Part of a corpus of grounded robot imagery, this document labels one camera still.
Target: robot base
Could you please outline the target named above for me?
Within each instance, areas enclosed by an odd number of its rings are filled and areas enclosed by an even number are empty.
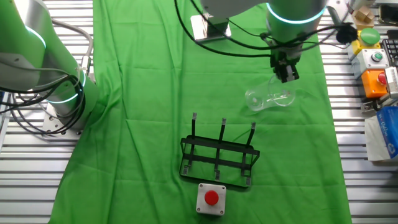
[[[54,107],[51,106],[50,104],[47,105],[47,112],[50,114],[55,114]],[[59,119],[56,119],[47,113],[44,116],[44,122],[43,122],[43,130],[50,130],[50,131],[55,131],[59,128],[61,128],[64,124],[61,123]],[[62,134],[51,134],[50,136],[45,136],[44,138],[48,140],[54,140],[59,139],[59,140],[69,140],[69,141],[76,141],[80,139],[82,131],[75,130],[75,129],[69,129]]]
[[[191,24],[193,30],[193,36],[197,42],[207,42],[211,40],[220,40],[224,39],[224,37],[220,35],[212,35],[208,36],[207,34],[207,22],[203,20],[201,15],[196,15],[191,17]],[[231,29],[226,28],[225,35],[227,37],[231,37]]]

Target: red button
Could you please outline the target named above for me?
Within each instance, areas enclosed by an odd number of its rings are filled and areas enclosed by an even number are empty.
[[[377,81],[378,81],[380,84],[382,84],[382,85],[387,85],[386,74],[385,74],[384,72],[383,72],[383,73],[380,73],[379,76],[378,76],[378,78],[377,78]]]
[[[209,190],[205,194],[205,201],[208,205],[215,205],[218,202],[218,193],[214,190]]]

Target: transparent plastic container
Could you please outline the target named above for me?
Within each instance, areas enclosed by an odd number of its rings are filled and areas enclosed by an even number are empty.
[[[253,111],[272,106],[289,106],[295,99],[295,81],[282,83],[276,75],[246,92],[246,103]]]

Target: cable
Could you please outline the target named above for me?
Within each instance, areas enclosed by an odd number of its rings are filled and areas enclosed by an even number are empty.
[[[241,29],[243,32],[245,32],[245,33],[247,33],[247,34],[249,34],[249,35],[252,35],[252,36],[254,36],[254,37],[260,37],[260,35],[250,33],[249,31],[243,29],[241,26],[237,25],[236,23],[232,22],[231,20],[228,19],[228,21],[229,21],[230,23],[232,23],[233,25],[235,25],[237,28]],[[272,38],[272,37],[270,37],[270,36],[267,36],[267,38],[276,41],[275,38]],[[303,43],[303,44],[318,44],[318,42],[312,42],[312,41],[305,41],[305,42],[302,42],[302,43]],[[346,47],[340,47],[340,46],[338,46],[338,45],[336,45],[336,44],[324,43],[324,42],[321,43],[321,44],[331,45],[331,46],[334,46],[334,47],[338,47],[338,48],[340,48],[340,49],[347,49],[347,48],[349,47],[349,45],[347,45]]]
[[[203,13],[200,11],[200,9],[198,8],[198,6],[195,4],[195,2],[194,2],[193,0],[190,0],[190,2],[192,3],[193,7],[197,10],[197,12],[202,16],[202,18],[203,18],[212,28],[218,30],[218,32],[219,32],[223,37],[225,37],[225,38],[227,38],[228,40],[234,42],[235,44],[238,44],[238,45],[240,45],[240,46],[243,46],[243,47],[246,47],[246,48],[249,48],[249,49],[254,49],[254,50],[272,50],[272,49],[278,49],[278,48],[281,48],[281,47],[286,47],[286,46],[288,46],[288,45],[290,45],[290,44],[294,44],[296,41],[305,40],[305,39],[307,39],[308,37],[312,36],[313,34],[317,34],[317,33],[319,33],[319,32],[325,31],[325,30],[337,29],[337,28],[342,28],[342,27],[345,27],[345,26],[349,26],[349,24],[341,23],[341,24],[339,24],[339,25],[328,26],[328,27],[325,27],[325,28],[322,28],[322,29],[319,29],[319,30],[312,31],[312,32],[310,32],[310,33],[308,33],[308,34],[305,34],[304,36],[297,37],[297,38],[295,38],[295,39],[293,39],[293,40],[290,40],[290,41],[288,41],[288,42],[282,43],[282,44],[280,44],[280,45],[268,46],[268,47],[256,47],[256,46],[251,46],[251,45],[244,44],[244,43],[242,43],[242,42],[239,42],[239,41],[237,41],[237,40],[234,40],[234,39],[232,39],[231,37],[228,37],[227,35],[225,35],[223,31],[219,30],[216,26],[214,26],[214,25],[205,17],[205,15],[203,15]]]
[[[29,98],[28,100],[25,100],[24,97],[22,97],[22,95],[20,93],[18,93],[19,98],[23,101],[23,102],[30,102],[32,100],[34,100],[39,94],[36,93],[32,98]]]
[[[79,102],[76,102],[76,108],[77,110],[74,110],[73,112],[73,117],[65,124],[63,125],[61,128],[55,130],[55,131],[44,131],[39,129],[38,127],[34,126],[32,123],[30,123],[28,120],[26,120],[26,118],[24,117],[24,115],[21,113],[20,109],[16,108],[17,112],[19,113],[21,119],[23,121],[25,121],[30,127],[36,129],[38,132],[32,131],[27,129],[25,126],[23,126],[21,124],[21,122],[18,121],[18,118],[15,115],[14,111],[11,111],[12,113],[12,117],[14,118],[14,120],[26,131],[30,132],[31,134],[62,134],[64,133],[66,130],[70,129],[73,125],[75,125],[75,123],[81,118],[81,116],[83,115],[84,109],[85,109],[85,95],[83,93],[83,86],[81,84],[79,84],[78,88],[75,88],[77,94],[78,94],[78,99],[80,99]]]
[[[260,37],[260,35],[252,34],[252,33],[250,33],[249,31],[243,29],[242,27],[240,27],[240,26],[237,25],[236,23],[232,22],[230,19],[227,19],[227,20],[228,20],[230,23],[234,24],[237,28],[241,29],[243,32],[245,32],[245,33],[247,33],[247,34],[249,34],[249,35],[252,35],[253,37]]]
[[[89,33],[87,33],[86,31],[84,31],[83,29],[81,29],[81,28],[79,28],[77,26],[73,26],[73,25],[70,25],[70,24],[67,24],[65,22],[61,22],[61,21],[55,20],[55,19],[52,19],[52,23],[55,24],[55,25],[62,26],[64,28],[73,30],[73,31],[85,36],[86,39],[88,40],[88,49],[87,49],[87,52],[86,52],[85,56],[90,56],[91,55],[91,51],[93,51],[94,41],[93,41],[93,38],[91,37],[91,35]]]
[[[217,53],[217,54],[221,54],[221,55],[226,55],[226,56],[233,56],[233,57],[249,57],[249,58],[256,58],[256,57],[270,57],[270,54],[257,54],[257,55],[244,55],[244,54],[234,54],[234,53],[229,53],[229,52],[222,52],[219,50],[215,50],[215,49],[211,49],[199,42],[197,42],[195,40],[195,38],[191,35],[191,33],[189,33],[187,27],[185,26],[184,22],[182,21],[181,18],[181,13],[180,10],[178,9],[178,4],[177,4],[177,0],[174,0],[174,6],[175,6],[175,11],[177,13],[177,17],[178,17],[178,21],[180,22],[182,29],[184,30],[184,32],[186,33],[186,35],[192,40],[194,41],[197,45],[199,45],[200,47],[209,50],[211,52]]]
[[[10,66],[10,67],[19,68],[19,69],[22,69],[22,70],[29,70],[29,71],[35,71],[35,72],[52,71],[52,72],[60,72],[60,73],[66,74],[66,76],[64,78],[60,79],[60,82],[63,82],[64,80],[66,80],[68,77],[71,76],[71,74],[67,73],[66,71],[61,70],[61,69],[57,69],[57,68],[25,68],[25,67],[20,67],[20,66],[17,66],[17,65],[13,65],[13,64],[11,64],[9,62],[5,62],[5,61],[2,61],[2,60],[0,60],[0,63],[5,64],[5,65]],[[24,90],[12,90],[12,89],[9,89],[9,88],[0,87],[0,90],[1,91],[7,91],[7,92],[10,92],[10,93],[24,93],[24,94],[33,93],[34,94],[34,93],[41,93],[43,91],[51,90],[52,88],[53,88],[53,86],[49,86],[49,87],[45,87],[45,88],[39,89],[39,90],[24,91]]]
[[[55,81],[52,81],[52,82],[50,82],[50,83],[47,83],[47,84],[44,84],[44,85],[37,85],[37,86],[35,86],[35,88],[37,88],[37,87],[43,87],[43,86],[47,86],[47,85],[50,85],[50,84],[57,83],[57,82],[61,81],[63,78],[65,78],[65,77],[67,77],[67,75],[65,75],[65,76],[63,76],[63,77],[61,77],[61,78],[59,78],[59,79],[57,79],[57,80],[55,80]]]

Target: green cloth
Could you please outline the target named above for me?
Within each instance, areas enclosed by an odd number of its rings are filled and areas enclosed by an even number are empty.
[[[196,14],[178,1],[190,27]],[[231,18],[257,34],[264,6]],[[319,48],[297,65],[289,107],[253,113],[246,90],[273,76],[269,58],[211,53],[183,33],[171,0],[94,0],[99,102],[61,181],[50,223],[351,223]],[[265,45],[232,27],[233,37]],[[207,46],[258,54],[226,40]],[[180,138],[252,140],[261,156],[246,190],[227,187],[225,215],[197,214],[198,181],[180,177]]]

